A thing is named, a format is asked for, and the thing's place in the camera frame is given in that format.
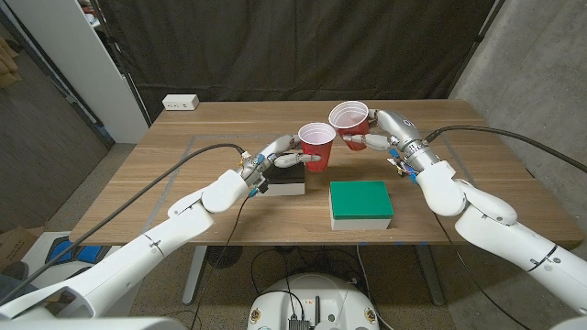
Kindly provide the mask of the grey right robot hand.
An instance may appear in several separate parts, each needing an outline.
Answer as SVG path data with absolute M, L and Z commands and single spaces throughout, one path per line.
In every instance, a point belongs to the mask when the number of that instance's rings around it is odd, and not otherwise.
M 377 151 L 390 151 L 392 164 L 404 173 L 420 172 L 440 162 L 424 142 L 419 130 L 405 116 L 386 110 L 370 110 L 369 125 L 381 128 L 387 136 L 344 133 L 345 142 L 360 143 Z

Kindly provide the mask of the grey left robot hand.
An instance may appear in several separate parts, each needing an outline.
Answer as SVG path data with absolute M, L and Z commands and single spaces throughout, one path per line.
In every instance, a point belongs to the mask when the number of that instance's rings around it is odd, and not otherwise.
M 261 151 L 252 157 L 243 160 L 243 169 L 240 176 L 251 188 L 249 197 L 261 196 L 294 196 L 305 193 L 305 179 L 287 181 L 286 183 L 271 183 L 264 174 L 273 168 L 281 169 L 278 174 L 283 174 L 283 169 L 296 167 L 307 162 L 319 162 L 324 157 L 314 152 L 309 154 L 295 152 L 301 149 L 301 139 L 297 135 L 284 135 L 276 138 Z

